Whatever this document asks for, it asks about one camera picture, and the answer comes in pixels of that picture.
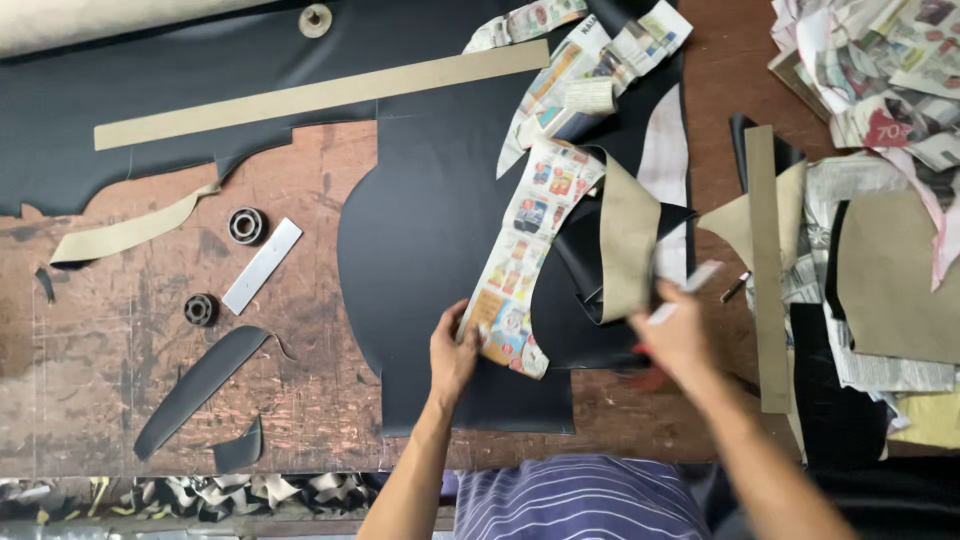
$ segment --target white plastic strip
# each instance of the white plastic strip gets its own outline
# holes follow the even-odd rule
[[[237,281],[224,295],[224,304],[239,315],[250,303],[256,291],[260,290],[267,278],[274,273],[280,262],[294,247],[303,231],[294,222],[283,218],[267,243],[253,256],[250,264],[243,269]]]

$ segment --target rolled material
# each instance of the rolled material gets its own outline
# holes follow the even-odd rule
[[[4,0],[0,58],[242,10],[274,0]]]

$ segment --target hand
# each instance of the hand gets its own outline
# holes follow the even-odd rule
[[[667,280],[657,282],[657,291],[665,302],[676,305],[670,316],[653,325],[648,321],[649,313],[639,309],[627,321],[637,338],[649,347],[658,366],[696,398],[699,382],[718,373],[700,319],[700,306]]]
[[[455,339],[467,304],[469,300],[465,298],[444,311],[430,336],[430,397],[442,406],[456,405],[477,364],[480,334],[476,327],[467,328],[463,342]]]

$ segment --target person's left hand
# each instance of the person's left hand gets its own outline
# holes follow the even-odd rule
[[[468,327],[464,340],[456,342],[467,304],[469,300],[465,298],[444,311],[440,324],[430,336],[430,395],[443,406],[456,405],[477,363],[480,334],[476,327]]]

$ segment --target person's right hand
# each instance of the person's right hand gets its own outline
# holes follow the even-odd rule
[[[636,337],[647,345],[657,365],[685,391],[695,393],[697,380],[716,373],[700,318],[700,305],[667,280],[657,282],[657,291],[665,302],[676,305],[670,316],[651,324],[650,314],[639,309],[627,321]]]

